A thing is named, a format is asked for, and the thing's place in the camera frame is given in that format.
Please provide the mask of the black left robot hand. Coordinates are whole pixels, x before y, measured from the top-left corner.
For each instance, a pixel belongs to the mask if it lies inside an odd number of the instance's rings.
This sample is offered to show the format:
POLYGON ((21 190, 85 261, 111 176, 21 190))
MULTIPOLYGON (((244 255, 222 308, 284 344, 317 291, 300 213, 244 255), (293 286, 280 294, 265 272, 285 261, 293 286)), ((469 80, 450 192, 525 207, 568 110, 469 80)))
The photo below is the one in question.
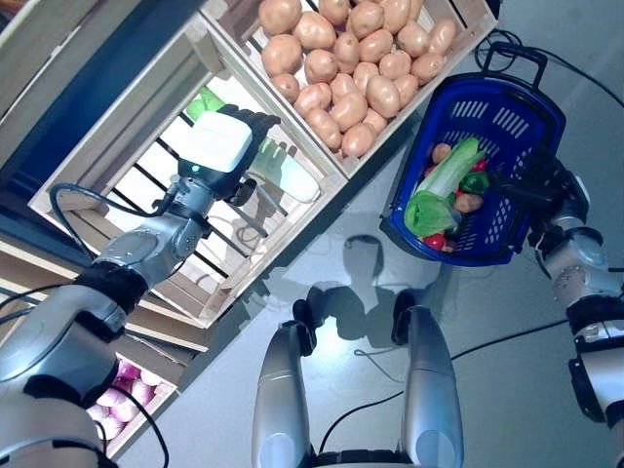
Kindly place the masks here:
POLYGON ((177 173, 206 185, 218 201, 236 195, 269 130, 281 119, 233 104, 207 110, 195 122, 179 152, 177 173))

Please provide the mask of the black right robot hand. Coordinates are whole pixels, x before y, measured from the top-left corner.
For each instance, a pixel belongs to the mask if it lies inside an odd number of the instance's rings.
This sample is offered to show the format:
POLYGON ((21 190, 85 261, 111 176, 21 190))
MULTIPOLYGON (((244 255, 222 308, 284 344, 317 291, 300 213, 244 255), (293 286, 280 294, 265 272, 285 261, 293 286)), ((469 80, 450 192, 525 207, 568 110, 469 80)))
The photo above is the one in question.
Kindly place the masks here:
POLYGON ((532 216, 587 221, 590 200, 581 178, 552 155, 531 155, 519 177, 494 174, 489 179, 499 193, 519 203, 532 216))

